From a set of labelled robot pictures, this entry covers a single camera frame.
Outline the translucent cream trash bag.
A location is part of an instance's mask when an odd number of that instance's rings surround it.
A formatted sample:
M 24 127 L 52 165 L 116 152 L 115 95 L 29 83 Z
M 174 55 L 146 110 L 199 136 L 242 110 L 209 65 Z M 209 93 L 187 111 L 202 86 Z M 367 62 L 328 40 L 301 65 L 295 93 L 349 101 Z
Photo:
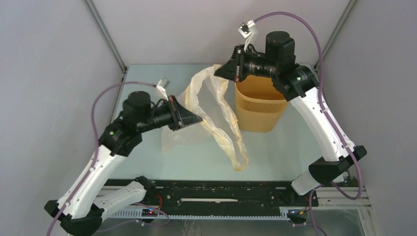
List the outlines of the translucent cream trash bag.
M 228 156 L 235 171 L 248 167 L 249 157 L 238 126 L 238 118 L 225 99 L 229 80 L 216 77 L 219 64 L 202 69 L 191 77 L 177 101 L 200 116 L 202 122 L 179 131 L 163 128 L 161 150 L 167 152 L 179 145 L 200 143 L 214 138 L 217 146 Z

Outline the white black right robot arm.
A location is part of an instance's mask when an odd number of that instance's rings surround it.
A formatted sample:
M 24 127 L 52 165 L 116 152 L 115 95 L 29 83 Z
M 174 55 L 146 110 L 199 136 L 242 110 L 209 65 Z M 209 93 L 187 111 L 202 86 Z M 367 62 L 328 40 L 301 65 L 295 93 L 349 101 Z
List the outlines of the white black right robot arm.
M 270 78 L 274 88 L 304 118 L 319 143 L 322 157 L 295 178 L 286 192 L 288 203 L 298 206 L 309 191 L 331 183 L 362 159 L 367 150 L 350 141 L 332 120 L 312 70 L 295 60 L 295 41 L 287 32 L 273 31 L 266 35 L 265 52 L 256 51 L 252 44 L 237 45 L 214 75 L 235 83 L 243 82 L 249 75 Z

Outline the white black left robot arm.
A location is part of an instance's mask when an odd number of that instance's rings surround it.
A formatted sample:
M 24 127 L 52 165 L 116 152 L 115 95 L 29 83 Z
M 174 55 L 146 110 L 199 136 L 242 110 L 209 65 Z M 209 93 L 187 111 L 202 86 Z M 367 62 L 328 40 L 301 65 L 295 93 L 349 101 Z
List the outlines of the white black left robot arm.
M 198 124 L 202 118 L 184 108 L 170 95 L 154 103 L 144 91 L 129 94 L 119 116 L 98 139 L 98 149 L 68 192 L 50 200 L 45 210 L 73 236 L 90 236 L 115 212 L 141 202 L 155 200 L 154 184 L 144 176 L 102 197 L 99 191 L 111 173 L 142 142 L 142 134 L 164 126 L 173 131 Z

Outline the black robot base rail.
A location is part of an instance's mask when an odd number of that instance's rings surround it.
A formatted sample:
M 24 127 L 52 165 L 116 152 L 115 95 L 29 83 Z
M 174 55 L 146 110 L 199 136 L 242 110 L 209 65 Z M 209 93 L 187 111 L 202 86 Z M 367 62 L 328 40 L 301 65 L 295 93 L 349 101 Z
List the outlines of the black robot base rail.
M 297 197 L 288 181 L 153 180 L 142 204 L 171 219 L 287 220 L 319 206 L 318 194 Z

